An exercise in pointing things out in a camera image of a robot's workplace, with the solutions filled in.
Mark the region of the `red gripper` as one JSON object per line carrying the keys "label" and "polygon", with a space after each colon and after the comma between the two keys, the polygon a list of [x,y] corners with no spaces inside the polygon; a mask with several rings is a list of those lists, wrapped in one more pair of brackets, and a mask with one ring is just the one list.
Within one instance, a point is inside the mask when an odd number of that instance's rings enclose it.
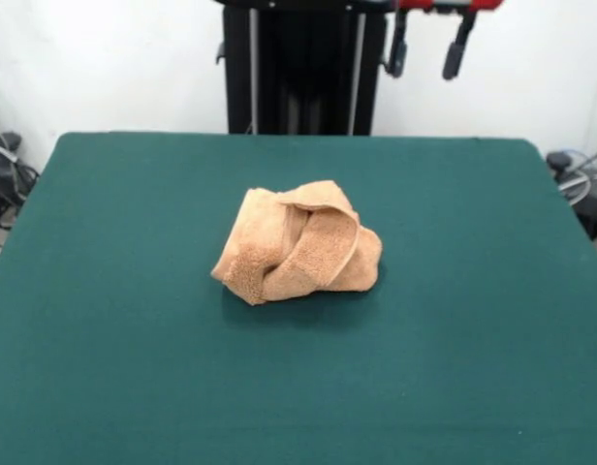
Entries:
{"label": "red gripper", "polygon": [[455,79],[461,67],[469,36],[475,25],[475,13],[496,10],[503,0],[399,0],[400,10],[395,13],[393,38],[385,71],[391,77],[401,77],[404,70],[407,43],[407,10],[436,11],[438,13],[465,12],[461,17],[456,37],[451,42],[443,67],[444,80]]}

